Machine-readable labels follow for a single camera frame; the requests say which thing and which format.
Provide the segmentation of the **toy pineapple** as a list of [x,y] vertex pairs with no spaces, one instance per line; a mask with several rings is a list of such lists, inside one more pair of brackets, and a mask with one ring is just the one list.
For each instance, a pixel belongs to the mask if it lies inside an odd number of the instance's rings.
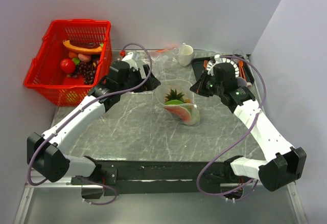
[[170,89],[169,93],[165,96],[165,101],[178,100],[184,102],[185,94],[183,92],[178,92],[177,89]]

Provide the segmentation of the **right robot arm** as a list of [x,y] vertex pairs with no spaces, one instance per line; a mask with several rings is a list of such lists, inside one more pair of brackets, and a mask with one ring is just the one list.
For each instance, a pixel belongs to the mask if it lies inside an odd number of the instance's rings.
[[235,69],[230,63],[217,63],[213,72],[203,71],[190,91],[204,96],[218,96],[221,102],[247,127],[260,146],[265,159],[253,160],[235,156],[225,162],[224,178],[229,182],[241,176],[261,181],[269,191],[301,178],[306,152],[295,148],[273,126],[263,113],[262,105],[245,86],[238,86]]

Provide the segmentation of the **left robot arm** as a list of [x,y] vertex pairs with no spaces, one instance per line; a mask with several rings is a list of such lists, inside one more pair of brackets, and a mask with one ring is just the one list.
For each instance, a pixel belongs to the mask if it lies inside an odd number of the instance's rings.
[[89,157],[65,154],[68,145],[89,124],[105,114],[129,92],[152,91],[160,81],[152,74],[152,64],[138,67],[135,61],[116,61],[108,75],[100,79],[82,102],[55,126],[39,135],[32,133],[27,139],[27,163],[29,170],[36,170],[50,182],[64,176],[82,176],[88,183],[97,183],[102,172]]

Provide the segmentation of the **toy green cabbage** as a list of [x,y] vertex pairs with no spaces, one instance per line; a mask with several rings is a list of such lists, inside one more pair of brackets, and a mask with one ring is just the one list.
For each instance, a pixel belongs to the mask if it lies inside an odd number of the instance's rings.
[[194,107],[191,112],[191,126],[197,126],[200,123],[200,111],[197,107]]

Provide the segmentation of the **polka dot zip bag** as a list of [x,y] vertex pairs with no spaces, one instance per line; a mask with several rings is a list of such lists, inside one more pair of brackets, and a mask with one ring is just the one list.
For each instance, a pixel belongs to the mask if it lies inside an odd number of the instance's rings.
[[171,117],[184,125],[197,126],[200,123],[200,111],[195,104],[192,84],[181,79],[165,80],[155,89],[155,96],[163,109]]

